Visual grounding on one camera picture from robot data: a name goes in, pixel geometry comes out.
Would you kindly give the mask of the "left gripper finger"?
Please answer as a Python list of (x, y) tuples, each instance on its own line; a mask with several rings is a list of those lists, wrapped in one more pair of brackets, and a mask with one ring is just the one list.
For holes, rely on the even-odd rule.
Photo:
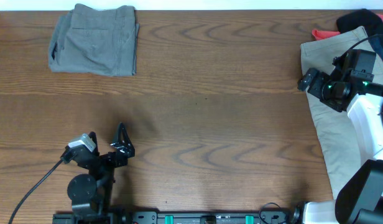
[(126, 127), (119, 123), (113, 141), (110, 144), (116, 149), (116, 155), (121, 158), (131, 158), (135, 156), (135, 148), (127, 134)]
[(98, 150), (98, 142), (97, 142), (97, 136), (96, 136), (96, 133), (94, 131), (91, 131), (89, 134), (88, 134), (88, 137), (92, 140), (92, 142), (95, 144), (95, 148), (93, 150), (93, 154), (99, 154), (99, 150)]

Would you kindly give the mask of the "grey shorts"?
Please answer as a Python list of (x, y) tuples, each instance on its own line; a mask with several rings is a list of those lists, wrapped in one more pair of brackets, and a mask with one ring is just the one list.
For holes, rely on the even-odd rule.
[(96, 10), (76, 4), (57, 21), (48, 47), (48, 67), (53, 72), (133, 76), (138, 32), (132, 6)]

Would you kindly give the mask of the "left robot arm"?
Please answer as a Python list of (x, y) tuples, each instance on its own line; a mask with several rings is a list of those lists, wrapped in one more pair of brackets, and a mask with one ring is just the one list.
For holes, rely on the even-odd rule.
[(135, 156), (135, 148), (127, 135), (126, 127), (119, 123), (113, 141), (114, 151), (101, 155), (96, 133), (82, 134), (65, 147), (60, 160), (71, 161), (88, 171), (74, 177), (68, 184), (67, 194), (72, 201), (72, 223), (124, 223), (122, 210), (110, 208), (114, 170), (126, 166)]

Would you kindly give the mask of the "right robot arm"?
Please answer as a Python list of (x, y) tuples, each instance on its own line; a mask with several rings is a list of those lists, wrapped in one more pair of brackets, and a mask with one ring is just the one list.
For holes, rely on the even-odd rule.
[(331, 74), (309, 68), (298, 89), (337, 112), (347, 112), (358, 138), (361, 168), (327, 202), (304, 202), (294, 223), (383, 223), (383, 85), (373, 82), (376, 53), (349, 49)]

